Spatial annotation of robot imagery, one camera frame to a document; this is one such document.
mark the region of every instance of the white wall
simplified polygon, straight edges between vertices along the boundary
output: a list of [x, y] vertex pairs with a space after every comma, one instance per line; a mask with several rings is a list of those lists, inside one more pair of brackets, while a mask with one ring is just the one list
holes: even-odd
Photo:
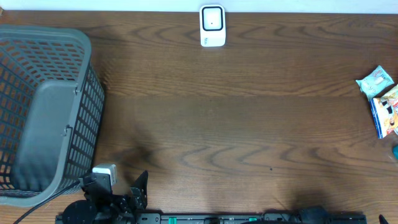
[[6, 10], [198, 12], [210, 3], [227, 12], [398, 14], [398, 0], [0, 0]]

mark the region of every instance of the laundry basket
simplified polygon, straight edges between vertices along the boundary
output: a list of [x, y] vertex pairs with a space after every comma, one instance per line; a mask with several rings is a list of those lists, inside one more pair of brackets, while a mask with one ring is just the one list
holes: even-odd
[[90, 169], [104, 104], [90, 56], [78, 30], [0, 25], [0, 205], [36, 205]]

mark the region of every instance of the colorful package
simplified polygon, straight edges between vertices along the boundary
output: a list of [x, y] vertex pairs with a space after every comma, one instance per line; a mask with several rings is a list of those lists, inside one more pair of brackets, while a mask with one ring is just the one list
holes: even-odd
[[398, 86], [382, 98], [373, 98], [371, 109], [378, 138], [384, 138], [398, 127]]
[[370, 75], [362, 80], [357, 80], [356, 83], [361, 88], [361, 92], [365, 93], [368, 100], [375, 97], [385, 87], [394, 84], [392, 78], [386, 71], [379, 65]]

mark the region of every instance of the white connector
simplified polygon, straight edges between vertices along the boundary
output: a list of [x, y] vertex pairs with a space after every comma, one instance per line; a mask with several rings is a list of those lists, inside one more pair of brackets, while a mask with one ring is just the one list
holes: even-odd
[[109, 174], [111, 178], [111, 186], [116, 184], [117, 170], [115, 164], [100, 164], [93, 168], [93, 173], [96, 174]]

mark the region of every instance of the wood grain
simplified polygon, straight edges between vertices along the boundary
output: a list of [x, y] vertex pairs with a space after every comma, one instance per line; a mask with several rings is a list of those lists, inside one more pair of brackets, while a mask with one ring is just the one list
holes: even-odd
[[[82, 30], [107, 86], [95, 163], [149, 207], [263, 212], [323, 205], [398, 222], [398, 163], [355, 79], [398, 80], [398, 16], [227, 14], [227, 44], [200, 46], [198, 14], [6, 11], [1, 23]], [[26, 218], [52, 223], [81, 194]], [[11, 223], [26, 208], [0, 207]]]

